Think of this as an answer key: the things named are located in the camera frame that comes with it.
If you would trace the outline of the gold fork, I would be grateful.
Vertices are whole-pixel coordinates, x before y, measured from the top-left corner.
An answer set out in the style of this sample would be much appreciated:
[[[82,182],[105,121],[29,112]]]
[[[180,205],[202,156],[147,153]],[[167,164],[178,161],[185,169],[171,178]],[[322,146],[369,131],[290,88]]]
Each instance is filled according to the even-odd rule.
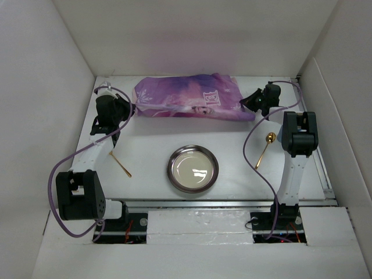
[[[109,152],[109,155],[115,160],[115,162],[121,167],[121,169],[126,173],[126,175],[131,178],[131,173],[122,165],[122,163],[118,160],[117,157],[113,154],[113,151]]]

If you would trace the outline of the blue plastic cup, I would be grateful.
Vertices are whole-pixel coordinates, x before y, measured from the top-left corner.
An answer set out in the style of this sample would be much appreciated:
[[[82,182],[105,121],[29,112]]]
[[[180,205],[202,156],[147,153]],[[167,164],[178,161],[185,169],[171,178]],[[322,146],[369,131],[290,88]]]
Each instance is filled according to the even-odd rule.
[[[280,129],[278,134],[277,134],[277,141],[282,142],[282,129]]]

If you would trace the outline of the purple Elsa cloth placemat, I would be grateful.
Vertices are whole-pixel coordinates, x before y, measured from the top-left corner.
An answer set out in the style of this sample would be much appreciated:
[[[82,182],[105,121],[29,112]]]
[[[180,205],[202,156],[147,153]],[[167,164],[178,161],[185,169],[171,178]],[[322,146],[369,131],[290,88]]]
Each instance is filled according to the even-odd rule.
[[[254,121],[235,78],[218,73],[181,77],[146,77],[132,91],[136,114],[146,117],[194,117]]]

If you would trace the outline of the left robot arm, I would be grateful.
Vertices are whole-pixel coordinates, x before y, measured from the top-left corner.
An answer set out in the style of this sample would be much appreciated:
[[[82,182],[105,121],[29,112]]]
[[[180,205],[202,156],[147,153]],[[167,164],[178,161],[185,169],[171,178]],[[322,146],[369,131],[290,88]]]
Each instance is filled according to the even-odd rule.
[[[59,216],[64,221],[109,219],[121,231],[128,227],[130,217],[122,202],[105,198],[97,170],[119,140],[120,123],[132,113],[128,101],[109,92],[97,96],[96,111],[89,137],[92,146],[82,151],[68,171],[56,176]]]

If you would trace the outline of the gold spoon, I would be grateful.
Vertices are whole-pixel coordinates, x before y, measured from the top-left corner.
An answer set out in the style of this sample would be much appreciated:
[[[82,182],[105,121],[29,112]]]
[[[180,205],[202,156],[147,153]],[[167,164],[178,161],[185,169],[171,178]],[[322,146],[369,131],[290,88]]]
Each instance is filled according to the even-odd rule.
[[[261,164],[261,162],[262,162],[262,159],[263,159],[263,157],[264,157],[264,154],[265,154],[265,152],[266,152],[268,146],[269,146],[270,144],[272,144],[272,143],[276,140],[276,138],[277,138],[277,135],[276,135],[274,132],[270,132],[270,133],[268,133],[268,134],[266,135],[266,138],[265,138],[265,140],[266,140],[266,146],[264,147],[264,150],[263,150],[263,152],[262,152],[262,154],[261,154],[259,160],[257,161],[257,163],[256,163],[256,165],[255,165],[255,170],[257,170],[257,169],[259,168],[259,166],[260,166],[260,164]]]

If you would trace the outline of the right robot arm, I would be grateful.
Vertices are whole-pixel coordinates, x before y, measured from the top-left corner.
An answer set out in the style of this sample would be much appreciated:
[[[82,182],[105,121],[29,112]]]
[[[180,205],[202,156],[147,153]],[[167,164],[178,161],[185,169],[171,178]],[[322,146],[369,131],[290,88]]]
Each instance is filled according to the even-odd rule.
[[[279,81],[269,81],[264,89],[257,89],[240,103],[253,112],[261,111],[265,120],[281,126],[280,143],[284,151],[284,169],[279,189],[273,190],[274,202],[269,212],[253,213],[256,230],[279,230],[295,221],[299,212],[299,189],[308,159],[319,144],[315,112],[295,112],[298,100],[291,106],[280,106]]]

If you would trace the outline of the metal rimmed cream plate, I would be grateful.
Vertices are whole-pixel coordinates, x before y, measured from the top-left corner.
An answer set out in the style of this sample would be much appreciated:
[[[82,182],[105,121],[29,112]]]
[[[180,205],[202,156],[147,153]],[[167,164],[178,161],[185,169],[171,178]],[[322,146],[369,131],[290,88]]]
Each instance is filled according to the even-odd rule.
[[[179,191],[199,194],[210,189],[217,181],[219,163],[210,150],[199,145],[186,145],[172,153],[166,174]]]

